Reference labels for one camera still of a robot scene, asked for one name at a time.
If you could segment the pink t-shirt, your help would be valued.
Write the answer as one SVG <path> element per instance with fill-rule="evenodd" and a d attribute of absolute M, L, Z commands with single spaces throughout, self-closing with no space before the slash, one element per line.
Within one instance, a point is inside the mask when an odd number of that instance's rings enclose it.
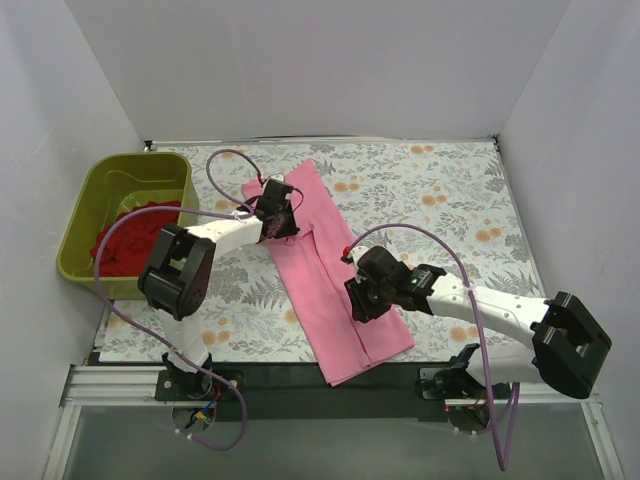
<path fill-rule="evenodd" d="M 341 256 L 354 236 L 311 159 L 285 181 L 304 197 L 294 197 L 299 232 L 267 248 L 325 381 L 337 386 L 413 348 L 414 339 L 395 310 L 366 324 L 352 319 L 344 283 L 354 273 Z"/>

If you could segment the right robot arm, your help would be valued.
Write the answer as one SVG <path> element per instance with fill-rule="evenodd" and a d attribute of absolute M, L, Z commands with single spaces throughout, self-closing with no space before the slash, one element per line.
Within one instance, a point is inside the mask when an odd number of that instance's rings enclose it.
<path fill-rule="evenodd" d="M 586 399 L 612 347 L 583 302 L 567 292 L 544 299 L 467 287 L 442 268 L 410 268 L 381 246 L 346 248 L 341 260 L 354 269 L 345 288 L 357 322 L 399 307 L 466 321 L 511 339 L 494 348 L 473 344 L 453 357 L 436 376 L 447 395 L 471 398 L 488 385 L 523 382 Z"/>

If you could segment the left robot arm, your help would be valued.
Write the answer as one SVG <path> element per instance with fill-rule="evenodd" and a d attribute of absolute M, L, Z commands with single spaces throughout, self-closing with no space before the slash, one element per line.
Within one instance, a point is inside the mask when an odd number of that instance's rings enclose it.
<path fill-rule="evenodd" d="M 270 178 L 262 193 L 230 218 L 188 228 L 169 224 L 161 230 L 138 289 L 159 312 L 164 338 L 170 343 L 163 364 L 172 385 L 188 398 L 203 399 L 213 386 L 204 324 L 196 312 L 206 298 L 214 261 L 247 245 L 296 235 L 299 228 L 292 206 L 296 191 L 283 180 Z"/>

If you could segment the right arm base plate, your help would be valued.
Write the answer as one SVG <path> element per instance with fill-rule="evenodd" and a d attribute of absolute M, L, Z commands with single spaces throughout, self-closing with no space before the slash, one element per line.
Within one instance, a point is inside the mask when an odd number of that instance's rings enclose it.
<path fill-rule="evenodd" d="M 487 388 L 469 373 L 456 369 L 421 368 L 415 382 L 416 394 L 426 400 L 488 399 Z"/>

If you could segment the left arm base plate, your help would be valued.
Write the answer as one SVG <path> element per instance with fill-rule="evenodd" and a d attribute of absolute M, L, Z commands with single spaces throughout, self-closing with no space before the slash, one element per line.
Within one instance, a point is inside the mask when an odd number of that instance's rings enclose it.
<path fill-rule="evenodd" d="M 196 379 L 178 381 L 168 370 L 158 374 L 154 399 L 161 402 L 204 402 L 217 395 L 222 401 L 237 401 L 229 386 L 210 376 L 197 374 Z"/>

